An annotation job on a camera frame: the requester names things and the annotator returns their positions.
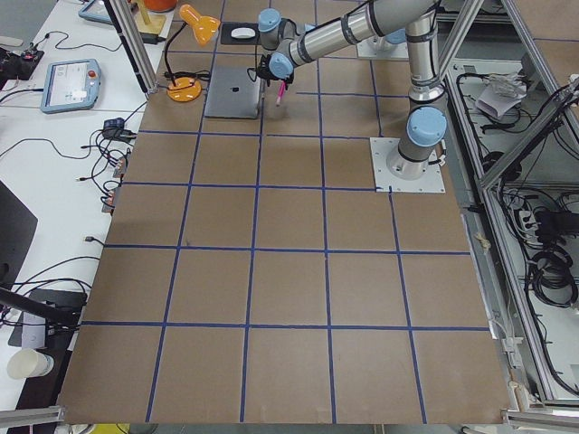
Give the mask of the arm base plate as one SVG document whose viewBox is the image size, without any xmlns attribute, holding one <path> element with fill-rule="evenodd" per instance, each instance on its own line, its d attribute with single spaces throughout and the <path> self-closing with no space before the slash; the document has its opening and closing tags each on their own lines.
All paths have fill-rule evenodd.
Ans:
<svg viewBox="0 0 579 434">
<path fill-rule="evenodd" d="M 367 60 L 407 61 L 406 42 L 390 43 L 384 37 L 372 37 L 356 46 L 357 57 Z"/>
<path fill-rule="evenodd" d="M 446 193 L 441 168 L 444 155 L 433 149 L 420 163 L 405 160 L 397 137 L 370 137 L 375 190 L 383 193 Z"/>
</svg>

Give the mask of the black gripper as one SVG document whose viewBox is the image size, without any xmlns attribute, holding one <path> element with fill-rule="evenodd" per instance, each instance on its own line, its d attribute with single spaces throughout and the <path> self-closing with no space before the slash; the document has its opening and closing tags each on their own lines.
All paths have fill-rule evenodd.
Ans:
<svg viewBox="0 0 579 434">
<path fill-rule="evenodd" d="M 275 52 L 262 55 L 258 63 L 257 76 L 270 84 L 272 80 L 281 80 L 282 90 L 287 90 L 294 80 L 294 65 L 284 54 Z"/>
</svg>

